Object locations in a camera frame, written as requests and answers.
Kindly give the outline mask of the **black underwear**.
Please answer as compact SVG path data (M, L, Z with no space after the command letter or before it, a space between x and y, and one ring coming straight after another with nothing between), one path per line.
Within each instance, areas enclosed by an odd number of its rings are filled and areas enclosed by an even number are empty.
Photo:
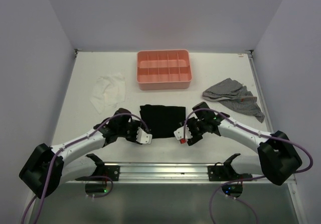
M184 106L146 104L140 106L139 112L153 139L173 138L180 123L186 119Z

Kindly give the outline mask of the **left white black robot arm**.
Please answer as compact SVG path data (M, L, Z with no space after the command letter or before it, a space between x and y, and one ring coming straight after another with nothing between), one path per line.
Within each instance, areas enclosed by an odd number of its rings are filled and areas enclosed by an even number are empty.
M116 142L118 138L145 145L151 143L152 135L140 117L120 108L113 116L73 140L54 146L45 143L36 146L19 178L39 199L76 179L111 182L104 162L93 151Z

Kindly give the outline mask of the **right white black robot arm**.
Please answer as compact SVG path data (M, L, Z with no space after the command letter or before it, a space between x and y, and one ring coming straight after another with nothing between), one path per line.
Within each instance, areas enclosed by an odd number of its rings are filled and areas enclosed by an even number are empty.
M179 140L191 146L205 133L231 139L255 152L254 156L233 154L221 172L228 180L262 175L275 185L282 185L302 165L302 160L288 136L277 131L264 132L244 125L228 114L210 109L205 102L193 107L182 124Z

